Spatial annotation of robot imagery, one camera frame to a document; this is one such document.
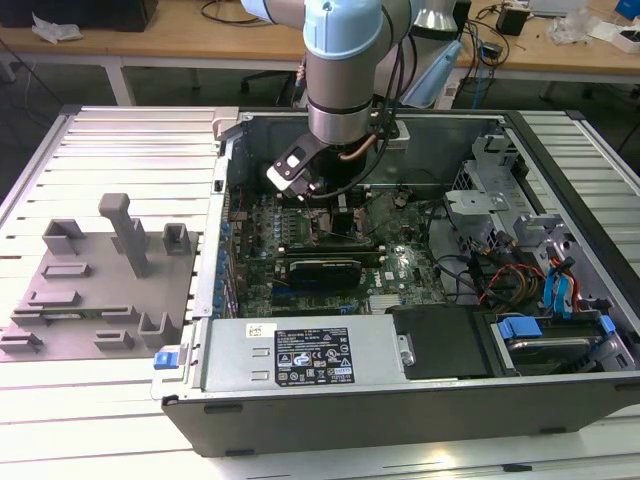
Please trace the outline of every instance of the gray side panel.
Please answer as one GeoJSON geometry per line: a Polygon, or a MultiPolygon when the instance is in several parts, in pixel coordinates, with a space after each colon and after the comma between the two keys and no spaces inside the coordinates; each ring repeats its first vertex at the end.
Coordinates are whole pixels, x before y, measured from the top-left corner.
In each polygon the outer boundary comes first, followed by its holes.
{"type": "Polygon", "coordinates": [[[577,431],[640,402],[625,380],[179,403],[163,410],[206,457],[577,431]]]}

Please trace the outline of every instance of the warning label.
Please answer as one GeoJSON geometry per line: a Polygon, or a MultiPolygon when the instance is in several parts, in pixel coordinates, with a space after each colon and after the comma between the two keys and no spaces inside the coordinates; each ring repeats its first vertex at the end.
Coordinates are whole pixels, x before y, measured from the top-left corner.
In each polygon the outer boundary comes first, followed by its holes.
{"type": "Polygon", "coordinates": [[[355,382],[346,328],[277,330],[275,350],[281,387],[355,382]]]}

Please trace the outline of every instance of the blue latch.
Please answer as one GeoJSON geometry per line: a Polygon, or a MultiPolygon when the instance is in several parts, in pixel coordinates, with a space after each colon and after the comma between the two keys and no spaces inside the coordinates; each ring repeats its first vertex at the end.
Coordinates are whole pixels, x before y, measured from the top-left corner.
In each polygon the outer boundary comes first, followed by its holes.
{"type": "Polygon", "coordinates": [[[602,315],[600,317],[600,325],[602,325],[604,333],[607,336],[616,333],[616,326],[614,325],[613,320],[611,320],[611,317],[609,315],[602,315]]]}
{"type": "Polygon", "coordinates": [[[155,370],[178,368],[178,360],[178,352],[158,352],[153,357],[153,368],[155,370]]]}
{"type": "Polygon", "coordinates": [[[504,340],[542,336],[542,330],[534,317],[507,317],[498,323],[498,329],[504,340]]]}

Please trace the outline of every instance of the gray post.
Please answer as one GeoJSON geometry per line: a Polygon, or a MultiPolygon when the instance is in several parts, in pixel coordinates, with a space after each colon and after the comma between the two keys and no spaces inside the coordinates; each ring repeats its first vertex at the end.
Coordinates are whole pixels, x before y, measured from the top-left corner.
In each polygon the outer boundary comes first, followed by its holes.
{"type": "Polygon", "coordinates": [[[100,215],[108,218],[116,232],[120,246],[129,259],[137,278],[146,276],[149,262],[145,255],[146,235],[140,222],[129,217],[129,196],[126,193],[105,193],[100,200],[100,215]]]}

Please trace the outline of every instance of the wooden table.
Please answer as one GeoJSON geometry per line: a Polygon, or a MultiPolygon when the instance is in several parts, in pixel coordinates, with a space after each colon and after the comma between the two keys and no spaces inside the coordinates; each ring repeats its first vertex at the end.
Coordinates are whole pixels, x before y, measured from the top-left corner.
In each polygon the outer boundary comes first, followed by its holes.
{"type": "MultiPolygon", "coordinates": [[[[474,0],[471,17],[495,0],[474,0]]],[[[592,0],[594,14],[613,20],[616,0],[592,0]]],[[[239,28],[212,22],[200,15],[202,2],[159,0],[158,9],[142,33],[83,30],[84,39],[52,45],[29,29],[0,28],[2,38],[25,61],[100,65],[109,77],[119,105],[134,105],[125,66],[222,68],[247,70],[295,70],[304,53],[300,32],[282,26],[239,28]]],[[[238,3],[223,7],[223,15],[246,15],[238,3]]],[[[484,22],[494,26],[497,15],[484,22]]],[[[575,81],[593,83],[640,82],[640,55],[628,55],[616,47],[594,39],[590,44],[556,46],[548,38],[549,20],[532,19],[519,37],[509,37],[511,54],[495,73],[497,78],[575,81]]],[[[480,27],[480,37],[501,43],[480,27]]],[[[453,94],[470,64],[470,41],[461,56],[445,93],[453,94]]],[[[0,51],[0,63],[15,59],[0,51]]],[[[0,75],[11,75],[0,68],[0,75]]],[[[455,97],[444,96],[440,108],[450,108],[455,97]]]]}
{"type": "MultiPolygon", "coordinates": [[[[135,105],[122,67],[221,68],[294,71],[304,54],[300,32],[269,25],[233,27],[200,14],[196,0],[160,0],[141,33],[83,29],[85,38],[53,45],[30,29],[0,28],[2,38],[25,61],[104,67],[118,105],[135,105]]],[[[224,5],[223,18],[249,18],[239,3],[224,5]]],[[[0,62],[15,61],[0,48],[0,62]]],[[[5,67],[4,76],[11,77],[5,67]]]]}
{"type": "MultiPolygon", "coordinates": [[[[481,8],[495,3],[494,0],[473,0],[470,18],[475,18],[481,8]]],[[[620,25],[630,23],[615,13],[616,4],[617,0],[591,0],[591,11],[605,21],[617,21],[620,25]]],[[[481,21],[495,28],[497,19],[497,14],[491,14],[481,21]]],[[[640,55],[626,54],[595,38],[588,44],[554,45],[547,34],[550,23],[549,19],[533,18],[525,24],[520,36],[508,36],[509,58],[496,70],[495,77],[546,82],[640,82],[640,55]]],[[[479,37],[504,46],[499,36],[483,26],[479,26],[479,37]]],[[[472,52],[469,35],[464,35],[463,42],[465,51],[438,101],[438,108],[451,108],[460,80],[468,71],[472,52]]]]}

